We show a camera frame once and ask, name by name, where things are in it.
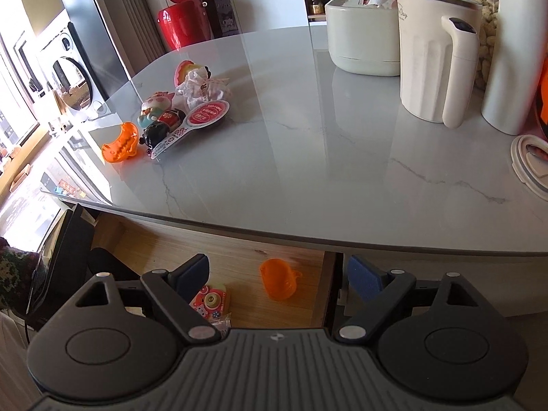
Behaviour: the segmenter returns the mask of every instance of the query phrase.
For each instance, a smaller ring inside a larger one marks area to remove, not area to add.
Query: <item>white storage box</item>
[[[355,74],[399,75],[398,9],[372,8],[364,0],[325,5],[331,60]]]

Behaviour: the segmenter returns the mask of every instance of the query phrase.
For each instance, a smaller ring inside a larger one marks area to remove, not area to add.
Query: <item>gray countertop edge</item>
[[[207,224],[204,222],[197,222],[191,220],[183,220],[180,218],[167,217],[155,214],[141,215],[135,214],[127,209],[119,207],[109,207],[107,205],[95,204],[86,200],[75,200],[68,196],[57,195],[44,190],[43,193],[59,198],[64,202],[70,204],[79,203],[83,207],[89,207],[94,210],[103,211],[106,213],[116,214],[127,218],[136,218],[145,220],[147,222],[153,222],[165,226],[172,226],[176,228],[182,228],[187,230],[198,231],[208,234],[216,234],[219,236],[227,236],[237,239],[245,239],[248,241],[258,242],[270,242],[272,244],[279,245],[292,245],[294,247],[304,247],[310,249],[319,249],[323,251],[338,251],[344,252],[348,249],[364,249],[364,250],[384,250],[384,251],[398,251],[409,253],[422,253],[433,255],[457,255],[463,257],[548,257],[548,252],[507,252],[507,251],[491,251],[491,250],[459,250],[459,249],[439,249],[429,247],[404,247],[404,246],[391,246],[384,244],[364,244],[362,242],[350,242],[350,241],[338,241],[321,238],[309,238],[292,236],[280,233],[269,233],[257,230],[248,230],[244,228],[220,226],[215,224]]]

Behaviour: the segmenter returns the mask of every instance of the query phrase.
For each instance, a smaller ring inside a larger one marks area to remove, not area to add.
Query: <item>open drawer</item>
[[[209,282],[222,283],[229,292],[233,327],[323,327],[330,299],[334,301],[336,258],[330,252],[216,236],[105,213],[95,230],[94,246],[107,248],[137,273],[171,271],[198,253],[206,254]],[[106,236],[110,241],[105,244],[102,237]],[[286,260],[302,273],[297,291],[286,301],[271,300],[262,285],[259,266],[270,258]]]

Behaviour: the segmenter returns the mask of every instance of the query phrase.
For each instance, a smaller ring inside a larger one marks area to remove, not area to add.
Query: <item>kitchen island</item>
[[[117,124],[173,91],[183,60],[229,78],[223,122],[154,161],[102,162]],[[170,52],[107,105],[100,124],[79,129],[78,153],[94,167],[81,173],[97,192],[85,206],[306,247],[548,255],[548,204],[514,174],[513,138],[481,117],[481,93],[460,128],[428,123],[401,105],[399,78],[336,68],[306,27]]]

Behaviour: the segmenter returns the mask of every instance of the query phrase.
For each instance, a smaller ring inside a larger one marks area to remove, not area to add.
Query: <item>red trash can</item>
[[[171,0],[173,6],[158,12],[158,23],[172,50],[211,40],[211,29],[202,0]]]

